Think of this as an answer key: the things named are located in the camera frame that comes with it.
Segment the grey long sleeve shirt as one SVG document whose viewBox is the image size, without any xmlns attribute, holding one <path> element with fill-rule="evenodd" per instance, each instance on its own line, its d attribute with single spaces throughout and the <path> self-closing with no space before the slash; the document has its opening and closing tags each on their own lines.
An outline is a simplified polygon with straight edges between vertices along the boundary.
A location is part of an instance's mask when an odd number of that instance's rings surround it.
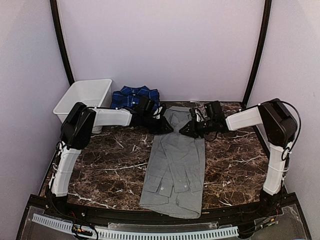
<svg viewBox="0 0 320 240">
<path fill-rule="evenodd" d="M 187 107 L 172 106 L 164 116 L 173 132 L 153 139 L 139 206 L 174 218 L 197 219 L 202 212 L 205 140 L 179 133 L 192 119 Z"/>
</svg>

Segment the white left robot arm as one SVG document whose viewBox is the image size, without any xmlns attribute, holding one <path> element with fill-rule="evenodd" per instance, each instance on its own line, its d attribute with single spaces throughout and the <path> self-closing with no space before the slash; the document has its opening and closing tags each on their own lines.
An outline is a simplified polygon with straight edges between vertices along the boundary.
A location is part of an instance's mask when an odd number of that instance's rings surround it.
<svg viewBox="0 0 320 240">
<path fill-rule="evenodd" d="M 154 135 L 173 132 L 164 116 L 166 106 L 162 104 L 154 110 L 155 104 L 147 97 L 133 107 L 93 107 L 76 102 L 60 128 L 60 140 L 56 146 L 58 159 L 53 163 L 48 187 L 51 194 L 55 197 L 67 196 L 75 163 L 81 151 L 90 143 L 94 127 L 144 127 Z"/>
</svg>

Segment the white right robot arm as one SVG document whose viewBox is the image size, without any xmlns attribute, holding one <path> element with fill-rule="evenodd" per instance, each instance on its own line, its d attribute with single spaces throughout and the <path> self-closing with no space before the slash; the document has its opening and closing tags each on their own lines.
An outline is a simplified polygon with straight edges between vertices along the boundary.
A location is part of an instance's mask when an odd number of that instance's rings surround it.
<svg viewBox="0 0 320 240">
<path fill-rule="evenodd" d="M 206 117 L 197 108 L 191 108 L 191 120 L 179 130 L 180 134 L 196 139 L 208 133 L 264 128 L 270 150 L 266 179 L 255 205 L 255 213 L 260 217 L 270 215 L 282 202 L 290 155 L 301 132 L 301 118 L 291 114 L 287 108 L 290 105 L 275 98 L 225 116 L 221 103 L 212 101 L 204 105 Z"/>
</svg>

